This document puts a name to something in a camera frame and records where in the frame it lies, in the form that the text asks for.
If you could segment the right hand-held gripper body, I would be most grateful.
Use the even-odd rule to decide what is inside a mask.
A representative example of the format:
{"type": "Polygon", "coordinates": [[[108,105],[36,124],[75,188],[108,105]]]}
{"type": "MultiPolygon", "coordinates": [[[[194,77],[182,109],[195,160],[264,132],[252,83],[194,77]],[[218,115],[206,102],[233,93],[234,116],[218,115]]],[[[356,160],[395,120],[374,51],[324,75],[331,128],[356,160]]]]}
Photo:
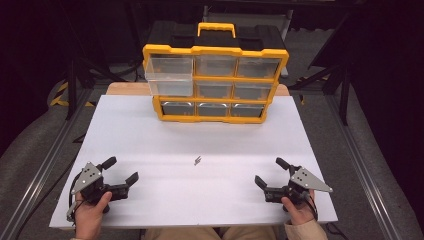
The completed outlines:
{"type": "Polygon", "coordinates": [[[289,166],[288,184],[276,188],[264,184],[264,196],[266,202],[280,203],[282,197],[287,197],[293,204],[302,204],[308,201],[309,191],[317,190],[331,193],[333,189],[325,182],[304,167],[289,166]]]}

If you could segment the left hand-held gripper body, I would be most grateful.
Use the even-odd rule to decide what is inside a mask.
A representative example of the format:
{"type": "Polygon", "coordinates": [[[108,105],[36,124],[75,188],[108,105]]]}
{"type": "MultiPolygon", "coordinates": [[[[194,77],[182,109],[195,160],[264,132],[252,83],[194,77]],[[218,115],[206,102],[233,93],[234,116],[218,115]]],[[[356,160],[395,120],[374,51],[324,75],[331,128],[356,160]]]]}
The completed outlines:
{"type": "Polygon", "coordinates": [[[103,171],[99,171],[92,162],[88,162],[76,177],[71,187],[71,194],[80,193],[90,204],[97,204],[104,193],[112,193],[112,201],[127,199],[129,186],[124,184],[109,185],[104,183],[103,171]]]}

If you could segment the clear plastic drawer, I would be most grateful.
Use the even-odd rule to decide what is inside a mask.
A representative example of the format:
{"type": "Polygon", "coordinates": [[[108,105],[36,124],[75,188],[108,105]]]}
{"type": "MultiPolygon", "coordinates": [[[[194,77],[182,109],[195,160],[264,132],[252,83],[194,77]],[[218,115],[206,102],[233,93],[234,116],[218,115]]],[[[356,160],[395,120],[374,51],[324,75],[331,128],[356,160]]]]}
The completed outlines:
{"type": "Polygon", "coordinates": [[[154,96],[189,97],[193,94],[193,58],[154,55],[144,70],[154,96]]]}

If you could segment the yellow and black organizer cabinet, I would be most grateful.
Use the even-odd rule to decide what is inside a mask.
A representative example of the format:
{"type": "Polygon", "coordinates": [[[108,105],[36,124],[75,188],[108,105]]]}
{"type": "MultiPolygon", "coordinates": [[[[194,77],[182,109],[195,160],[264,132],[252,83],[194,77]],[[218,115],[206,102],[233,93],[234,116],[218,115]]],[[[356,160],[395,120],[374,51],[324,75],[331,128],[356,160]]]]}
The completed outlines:
{"type": "Polygon", "coordinates": [[[154,55],[194,58],[203,55],[278,58],[286,66],[289,53],[274,26],[235,29],[233,24],[156,22],[142,48],[143,68],[154,55]]]}

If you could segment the person's right hand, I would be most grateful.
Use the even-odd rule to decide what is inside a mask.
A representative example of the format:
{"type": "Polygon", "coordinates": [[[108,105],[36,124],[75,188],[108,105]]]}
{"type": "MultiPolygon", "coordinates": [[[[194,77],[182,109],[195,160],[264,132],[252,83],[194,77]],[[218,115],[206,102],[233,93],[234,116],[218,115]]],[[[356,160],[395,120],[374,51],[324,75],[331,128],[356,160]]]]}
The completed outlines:
{"type": "Polygon", "coordinates": [[[307,203],[300,205],[294,205],[291,200],[287,197],[282,197],[281,202],[287,209],[290,220],[289,223],[293,225],[300,225],[310,220],[315,219],[315,207],[314,207],[314,191],[309,191],[309,197],[307,203]]]}

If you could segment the person's left hand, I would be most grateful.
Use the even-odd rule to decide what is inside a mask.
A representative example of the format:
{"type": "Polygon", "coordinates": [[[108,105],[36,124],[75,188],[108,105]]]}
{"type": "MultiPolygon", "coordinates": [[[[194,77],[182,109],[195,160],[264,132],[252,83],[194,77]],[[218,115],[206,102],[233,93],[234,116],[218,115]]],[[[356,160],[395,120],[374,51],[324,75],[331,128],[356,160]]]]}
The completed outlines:
{"type": "Polygon", "coordinates": [[[80,193],[76,194],[79,208],[75,211],[75,238],[78,240],[97,240],[101,232],[103,210],[112,198],[106,192],[96,205],[88,204],[80,193]]]}

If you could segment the person's right leg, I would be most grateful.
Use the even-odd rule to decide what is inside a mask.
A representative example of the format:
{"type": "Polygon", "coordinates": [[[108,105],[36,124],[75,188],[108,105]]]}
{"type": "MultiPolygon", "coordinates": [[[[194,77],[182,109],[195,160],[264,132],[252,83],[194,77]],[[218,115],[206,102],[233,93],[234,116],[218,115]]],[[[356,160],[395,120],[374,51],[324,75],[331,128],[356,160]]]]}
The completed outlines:
{"type": "Polygon", "coordinates": [[[222,240],[277,240],[278,232],[271,226],[233,226],[220,230],[222,240]]]}

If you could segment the person's leg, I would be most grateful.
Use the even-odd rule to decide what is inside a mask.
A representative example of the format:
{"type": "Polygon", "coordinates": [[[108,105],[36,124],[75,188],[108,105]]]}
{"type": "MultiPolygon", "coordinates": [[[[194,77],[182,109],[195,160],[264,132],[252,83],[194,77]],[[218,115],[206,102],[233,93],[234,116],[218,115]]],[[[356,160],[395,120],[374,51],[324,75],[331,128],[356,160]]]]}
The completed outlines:
{"type": "Polygon", "coordinates": [[[211,227],[148,229],[144,240],[221,240],[211,227]]]}
{"type": "Polygon", "coordinates": [[[220,230],[222,240],[277,240],[278,232],[271,226],[233,226],[220,230]]]}

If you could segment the white foam board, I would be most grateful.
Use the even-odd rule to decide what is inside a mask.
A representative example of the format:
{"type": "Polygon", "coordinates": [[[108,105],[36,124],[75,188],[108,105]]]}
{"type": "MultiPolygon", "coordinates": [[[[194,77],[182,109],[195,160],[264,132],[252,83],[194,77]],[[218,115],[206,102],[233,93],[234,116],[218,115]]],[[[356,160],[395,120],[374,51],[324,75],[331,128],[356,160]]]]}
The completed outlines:
{"type": "Polygon", "coordinates": [[[273,100],[262,124],[227,124],[164,122],[149,96],[104,95],[71,172],[112,156],[117,163],[105,171],[105,183],[139,174],[128,198],[111,203],[104,217],[104,226],[119,229],[279,225],[289,216],[265,201],[255,176],[271,187],[286,185],[289,174],[277,157],[321,174],[286,96],[273,100]]]}

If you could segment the person's left leg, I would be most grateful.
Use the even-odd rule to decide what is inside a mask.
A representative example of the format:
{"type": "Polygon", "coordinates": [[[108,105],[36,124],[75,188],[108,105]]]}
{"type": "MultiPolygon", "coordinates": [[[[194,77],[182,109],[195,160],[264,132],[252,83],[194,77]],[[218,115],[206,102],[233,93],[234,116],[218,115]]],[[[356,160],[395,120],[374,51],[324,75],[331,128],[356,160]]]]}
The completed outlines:
{"type": "Polygon", "coordinates": [[[144,240],[221,240],[211,227],[148,229],[144,240]]]}

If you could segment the black metal stand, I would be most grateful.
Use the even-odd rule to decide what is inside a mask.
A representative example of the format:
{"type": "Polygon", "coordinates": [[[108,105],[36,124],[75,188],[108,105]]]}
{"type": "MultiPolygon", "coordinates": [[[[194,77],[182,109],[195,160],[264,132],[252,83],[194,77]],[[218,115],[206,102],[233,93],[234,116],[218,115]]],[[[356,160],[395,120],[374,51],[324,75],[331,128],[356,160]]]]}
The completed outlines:
{"type": "Polygon", "coordinates": [[[77,94],[77,82],[80,82],[83,89],[92,89],[97,80],[109,80],[111,82],[125,82],[123,76],[128,75],[136,69],[129,67],[118,72],[111,72],[108,68],[102,67],[88,57],[81,54],[74,54],[68,64],[68,113],[67,120],[70,120],[80,106],[77,94]]]}
{"type": "Polygon", "coordinates": [[[288,87],[289,91],[302,92],[311,91],[313,86],[320,86],[320,91],[324,95],[334,95],[339,89],[338,115],[345,126],[348,125],[347,108],[352,63],[349,56],[349,44],[353,25],[353,15],[346,14],[309,65],[309,67],[323,67],[323,70],[309,77],[301,77],[295,84],[288,87]]]}

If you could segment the yellow and black floor tape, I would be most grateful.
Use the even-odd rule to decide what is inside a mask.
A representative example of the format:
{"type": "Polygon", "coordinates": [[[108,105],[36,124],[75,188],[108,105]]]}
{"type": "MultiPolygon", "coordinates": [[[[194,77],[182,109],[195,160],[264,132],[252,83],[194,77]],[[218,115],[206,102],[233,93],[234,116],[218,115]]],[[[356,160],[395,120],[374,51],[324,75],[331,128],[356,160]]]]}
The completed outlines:
{"type": "MultiPolygon", "coordinates": [[[[68,89],[68,82],[64,81],[61,83],[60,87],[58,88],[56,94],[54,95],[52,101],[50,102],[50,106],[69,106],[69,102],[67,100],[63,100],[62,96],[64,95],[65,91],[68,89]]],[[[87,101],[85,103],[86,107],[95,107],[97,106],[97,102],[95,101],[87,101]]]]}

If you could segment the set of small closed bins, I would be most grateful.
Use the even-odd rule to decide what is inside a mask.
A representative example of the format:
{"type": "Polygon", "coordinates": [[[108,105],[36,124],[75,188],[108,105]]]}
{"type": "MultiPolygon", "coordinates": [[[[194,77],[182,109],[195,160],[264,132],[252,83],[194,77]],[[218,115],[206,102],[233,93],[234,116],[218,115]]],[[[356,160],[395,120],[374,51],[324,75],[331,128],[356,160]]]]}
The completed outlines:
{"type": "Polygon", "coordinates": [[[278,86],[278,58],[203,55],[194,58],[188,96],[158,96],[164,121],[261,123],[278,86]]]}

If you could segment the aluminium floor rail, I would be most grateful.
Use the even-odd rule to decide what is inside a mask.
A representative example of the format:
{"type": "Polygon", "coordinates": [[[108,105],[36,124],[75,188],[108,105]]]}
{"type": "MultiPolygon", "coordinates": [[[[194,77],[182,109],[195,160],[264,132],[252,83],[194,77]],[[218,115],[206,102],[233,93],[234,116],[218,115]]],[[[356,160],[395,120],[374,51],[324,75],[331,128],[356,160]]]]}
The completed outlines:
{"type": "Polygon", "coordinates": [[[8,224],[0,233],[0,240],[15,240],[18,237],[18,232],[25,225],[25,221],[30,219],[31,211],[35,209],[37,198],[39,197],[44,185],[54,167],[62,149],[65,145],[65,140],[72,130],[81,111],[84,109],[86,101],[89,99],[92,89],[83,89],[77,95],[76,104],[74,105],[71,116],[65,120],[54,139],[47,155],[44,157],[40,167],[34,178],[30,181],[25,193],[20,200],[16,210],[11,216],[8,224]]]}
{"type": "Polygon", "coordinates": [[[364,159],[359,151],[356,141],[347,125],[343,123],[339,116],[339,108],[336,99],[333,96],[326,96],[325,100],[330,108],[330,111],[335,118],[338,128],[346,142],[351,155],[352,165],[359,178],[365,195],[371,206],[371,209],[376,217],[380,229],[386,240],[402,240],[401,235],[396,229],[384,203],[382,195],[373,180],[364,159]]]}

